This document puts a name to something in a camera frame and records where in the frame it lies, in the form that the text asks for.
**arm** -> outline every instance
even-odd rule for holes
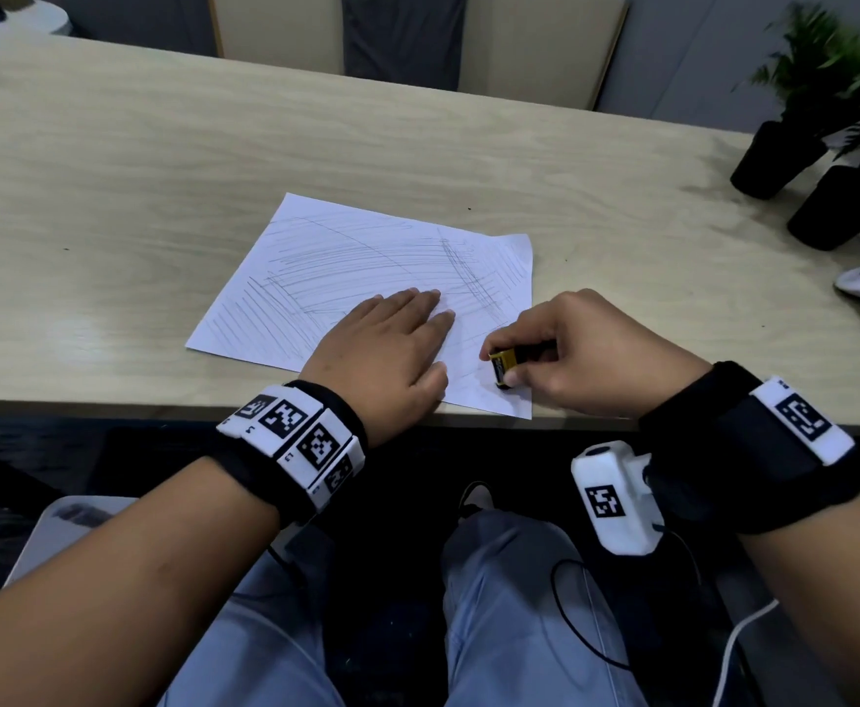
[[[557,356],[519,365],[506,381],[587,414],[644,415],[711,368],[591,290],[525,311],[485,340],[480,359],[548,339],[557,340]],[[803,637],[860,696],[860,496],[741,540]]]
[[[438,300],[366,300],[300,374],[352,407],[372,447],[443,397],[446,368],[431,363],[454,315],[427,320]],[[278,532],[274,506],[212,459],[190,464],[0,591],[0,706],[152,703]]]

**gray cloth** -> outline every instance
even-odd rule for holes
[[[260,558],[172,682],[160,707],[342,707],[325,674],[321,615],[329,539],[309,527],[290,545],[307,598]],[[645,707],[633,675],[603,663],[567,628],[549,573],[577,550],[556,526],[502,511],[467,519],[442,557],[448,707]],[[558,574],[565,612],[625,662],[613,615],[587,571]]]
[[[342,0],[345,73],[456,91],[466,0]]]

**person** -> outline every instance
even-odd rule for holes
[[[430,317],[438,299],[410,289],[363,302],[300,375],[348,403],[372,447],[443,397],[446,368],[433,359],[454,316]],[[590,290],[526,310],[485,339],[480,360],[495,347],[548,339],[557,356],[519,366],[507,380],[591,415],[648,415],[712,372]],[[550,524],[494,509],[491,499],[473,487],[442,558],[451,707],[644,704],[630,673],[591,654],[559,621],[547,568],[577,557],[569,540]],[[0,706],[341,705],[323,670],[314,611],[327,545],[314,526],[291,545],[308,580],[313,610],[304,610],[264,552],[279,529],[277,508],[217,461],[191,463],[0,591]],[[741,540],[802,635],[860,701],[860,489]],[[560,590],[585,637],[623,660],[587,571],[570,571]]]

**person's right arm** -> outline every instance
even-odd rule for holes
[[[557,356],[519,365],[507,383],[590,415],[639,417],[711,369],[592,290],[526,310],[485,339],[480,359],[549,339]],[[860,702],[860,496],[741,540],[803,637]]]

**gray wall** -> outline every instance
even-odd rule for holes
[[[208,0],[47,0],[77,35],[106,42],[216,56]]]
[[[752,132],[779,113],[747,83],[790,0],[630,0],[598,110]],[[860,0],[818,0],[860,25]]]

